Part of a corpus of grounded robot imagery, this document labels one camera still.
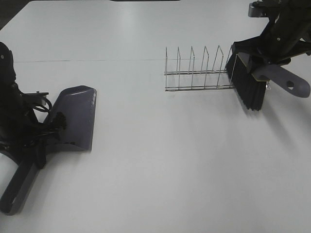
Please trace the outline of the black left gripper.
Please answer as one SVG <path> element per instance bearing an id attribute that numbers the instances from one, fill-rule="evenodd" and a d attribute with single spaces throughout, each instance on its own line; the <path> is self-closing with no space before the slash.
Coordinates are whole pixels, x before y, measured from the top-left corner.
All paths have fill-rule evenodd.
<path id="1" fill-rule="evenodd" d="M 38 122 L 33 110 L 8 110 L 0 108 L 0 152 L 13 162 L 32 162 L 38 169 L 46 164 L 48 140 L 60 140 L 62 128 L 56 128 L 54 117 Z"/>

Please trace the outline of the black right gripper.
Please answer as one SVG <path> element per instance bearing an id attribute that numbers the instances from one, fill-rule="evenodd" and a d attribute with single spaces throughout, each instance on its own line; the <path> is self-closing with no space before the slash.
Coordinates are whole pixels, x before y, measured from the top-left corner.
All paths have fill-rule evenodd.
<path id="1" fill-rule="evenodd" d="M 311 42 L 301 38 L 311 27 L 311 16 L 280 14 L 261 35 L 233 43 L 233 54 L 247 53 L 260 63 L 289 63 L 292 57 L 311 54 Z"/>

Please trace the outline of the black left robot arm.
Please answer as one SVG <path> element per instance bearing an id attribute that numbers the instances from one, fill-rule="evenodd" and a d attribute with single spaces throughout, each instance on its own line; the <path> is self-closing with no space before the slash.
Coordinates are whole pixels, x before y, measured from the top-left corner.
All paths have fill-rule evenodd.
<path id="1" fill-rule="evenodd" d="M 42 93 L 27 94 L 16 83 L 12 51 L 0 44 L 0 150 L 20 164 L 25 158 L 42 169 L 48 139 L 66 129 L 62 112 L 51 116 L 52 103 Z"/>

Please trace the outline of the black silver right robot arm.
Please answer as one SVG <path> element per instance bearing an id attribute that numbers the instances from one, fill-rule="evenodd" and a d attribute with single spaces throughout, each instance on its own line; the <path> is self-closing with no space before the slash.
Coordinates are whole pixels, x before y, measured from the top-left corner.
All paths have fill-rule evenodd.
<path id="1" fill-rule="evenodd" d="M 242 52 L 259 63 L 277 65 L 311 54 L 309 0 L 257 0 L 249 4 L 248 16 L 268 18 L 268 23 L 259 36 L 234 42 L 233 54 Z"/>

